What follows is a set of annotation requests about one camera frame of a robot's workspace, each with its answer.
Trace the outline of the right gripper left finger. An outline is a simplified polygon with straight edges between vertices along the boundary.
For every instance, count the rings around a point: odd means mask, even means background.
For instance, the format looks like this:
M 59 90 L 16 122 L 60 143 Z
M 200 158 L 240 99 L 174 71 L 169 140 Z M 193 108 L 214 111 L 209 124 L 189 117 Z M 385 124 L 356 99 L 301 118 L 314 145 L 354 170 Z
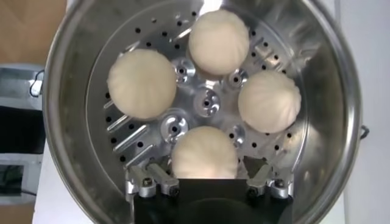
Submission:
M 131 166 L 126 169 L 126 193 L 138 194 L 141 198 L 156 196 L 157 187 L 163 195 L 176 197 L 179 194 L 179 180 L 168 175 L 158 164 L 152 163 L 142 169 Z

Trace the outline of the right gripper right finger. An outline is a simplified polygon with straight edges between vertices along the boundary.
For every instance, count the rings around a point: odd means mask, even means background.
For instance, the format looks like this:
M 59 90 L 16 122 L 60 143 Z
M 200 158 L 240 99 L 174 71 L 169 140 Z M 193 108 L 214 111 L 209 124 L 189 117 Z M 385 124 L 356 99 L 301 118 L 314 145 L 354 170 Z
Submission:
M 258 198 L 269 192 L 276 199 L 287 199 L 293 196 L 294 174 L 290 168 L 279 168 L 265 158 L 243 157 L 247 170 L 247 196 Z

